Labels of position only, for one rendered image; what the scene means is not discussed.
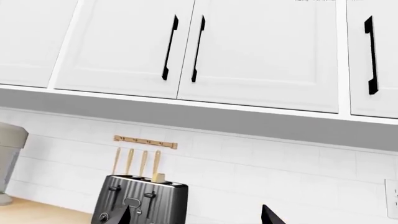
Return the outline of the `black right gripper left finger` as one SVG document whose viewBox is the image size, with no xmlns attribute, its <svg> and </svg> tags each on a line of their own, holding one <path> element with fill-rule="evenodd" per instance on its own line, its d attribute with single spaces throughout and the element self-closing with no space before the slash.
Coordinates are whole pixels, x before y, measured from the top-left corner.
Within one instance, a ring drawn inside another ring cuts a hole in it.
<svg viewBox="0 0 398 224">
<path fill-rule="evenodd" d="M 109 219 L 109 224 L 130 224 L 131 213 L 129 206 L 121 208 Z"/>
</svg>

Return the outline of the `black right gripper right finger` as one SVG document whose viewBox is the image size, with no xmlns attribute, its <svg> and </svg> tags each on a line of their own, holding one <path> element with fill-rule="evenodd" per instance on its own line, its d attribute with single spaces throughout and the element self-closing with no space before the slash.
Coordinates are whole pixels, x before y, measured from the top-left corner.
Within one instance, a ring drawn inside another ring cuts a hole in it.
<svg viewBox="0 0 398 224">
<path fill-rule="evenodd" d="M 286 224 L 267 205 L 262 205 L 261 221 L 262 224 Z"/>
</svg>

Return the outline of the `black four-slot toaster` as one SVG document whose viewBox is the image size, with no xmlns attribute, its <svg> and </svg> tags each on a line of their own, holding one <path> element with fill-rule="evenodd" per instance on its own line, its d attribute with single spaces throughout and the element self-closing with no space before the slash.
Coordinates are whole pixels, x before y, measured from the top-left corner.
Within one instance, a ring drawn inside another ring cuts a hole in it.
<svg viewBox="0 0 398 224">
<path fill-rule="evenodd" d="M 109 224 L 109 219 L 127 205 L 130 224 L 186 224 L 188 185 L 156 183 L 136 175 L 107 175 L 91 224 Z"/>
</svg>

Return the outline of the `grey blender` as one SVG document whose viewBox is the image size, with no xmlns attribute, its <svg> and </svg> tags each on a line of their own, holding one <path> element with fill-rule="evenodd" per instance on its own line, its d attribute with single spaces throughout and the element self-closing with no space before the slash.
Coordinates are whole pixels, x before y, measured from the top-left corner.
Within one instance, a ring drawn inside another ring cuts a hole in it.
<svg viewBox="0 0 398 224">
<path fill-rule="evenodd" d="M 12 198 L 6 194 L 6 188 L 28 135 L 20 126 L 0 122 L 0 206 L 12 203 Z"/>
</svg>

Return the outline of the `white cabinet door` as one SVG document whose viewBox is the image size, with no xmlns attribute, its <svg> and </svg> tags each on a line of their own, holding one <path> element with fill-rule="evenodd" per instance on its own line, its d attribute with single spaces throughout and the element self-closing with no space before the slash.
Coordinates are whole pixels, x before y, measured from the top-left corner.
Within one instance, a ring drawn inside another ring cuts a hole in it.
<svg viewBox="0 0 398 224">
<path fill-rule="evenodd" d="M 176 98 L 195 0 L 83 0 L 56 89 Z M 162 79 L 174 15 L 167 80 Z"/>
<path fill-rule="evenodd" d="M 47 87 L 78 0 L 0 0 L 0 84 Z"/>
<path fill-rule="evenodd" d="M 337 113 L 336 51 L 335 0 L 195 0 L 177 96 Z"/>
<path fill-rule="evenodd" d="M 398 119 L 398 0 L 347 0 L 351 113 Z M 369 95 L 371 46 L 364 22 L 373 16 L 379 91 Z"/>
</svg>

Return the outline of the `wooden handled hanging utensil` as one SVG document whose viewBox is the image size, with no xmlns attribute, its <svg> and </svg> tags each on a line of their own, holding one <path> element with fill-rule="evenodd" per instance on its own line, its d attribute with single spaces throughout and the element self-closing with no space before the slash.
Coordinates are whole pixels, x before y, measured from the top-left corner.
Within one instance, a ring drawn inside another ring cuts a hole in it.
<svg viewBox="0 0 398 224">
<path fill-rule="evenodd" d="M 155 182 L 156 177 L 157 177 L 160 157 L 161 157 L 161 151 L 156 151 L 155 157 L 154 157 L 153 169 L 152 169 L 152 179 L 151 179 L 152 182 Z"/>
<path fill-rule="evenodd" d="M 142 177 L 144 175 L 144 170 L 145 170 L 146 162 L 147 162 L 147 156 L 148 156 L 148 151 L 143 151 L 142 157 L 141 157 L 141 165 L 140 165 L 140 169 L 139 169 L 140 177 Z"/>
<path fill-rule="evenodd" d="M 113 169 L 112 169 L 112 173 L 111 173 L 112 175 L 114 175 L 116 173 L 120 155 L 121 155 L 121 148 L 118 147 L 116 150 L 115 158 L 114 158 L 114 164 L 113 164 Z"/>
<path fill-rule="evenodd" d="M 126 159 L 126 166 L 125 166 L 125 174 L 126 175 L 129 175 L 133 157 L 134 157 L 134 149 L 130 149 L 127 154 L 127 159 Z"/>
</svg>

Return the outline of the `wooden wall hook rail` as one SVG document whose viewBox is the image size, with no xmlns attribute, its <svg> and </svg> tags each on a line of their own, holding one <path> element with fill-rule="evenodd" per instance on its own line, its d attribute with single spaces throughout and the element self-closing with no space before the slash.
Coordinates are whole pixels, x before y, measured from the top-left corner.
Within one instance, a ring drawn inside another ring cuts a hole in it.
<svg viewBox="0 0 398 224">
<path fill-rule="evenodd" d="M 117 135 L 115 135 L 113 137 L 113 141 L 124 141 L 124 142 L 153 145 L 153 146 L 159 146 L 159 147 L 168 147 L 170 149 L 177 149 L 177 147 L 178 147 L 177 143 L 172 143 L 172 142 L 155 141 L 155 140 L 151 140 L 151 139 L 128 138 L 125 136 L 117 136 Z"/>
</svg>

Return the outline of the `white wall power outlet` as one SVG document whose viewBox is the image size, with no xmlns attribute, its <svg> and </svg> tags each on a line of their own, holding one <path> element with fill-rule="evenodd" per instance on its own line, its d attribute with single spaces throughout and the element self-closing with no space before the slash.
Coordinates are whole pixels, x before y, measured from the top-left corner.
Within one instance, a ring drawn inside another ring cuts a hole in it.
<svg viewBox="0 0 398 224">
<path fill-rule="evenodd" d="M 398 180 L 384 180 L 388 218 L 398 220 Z"/>
</svg>

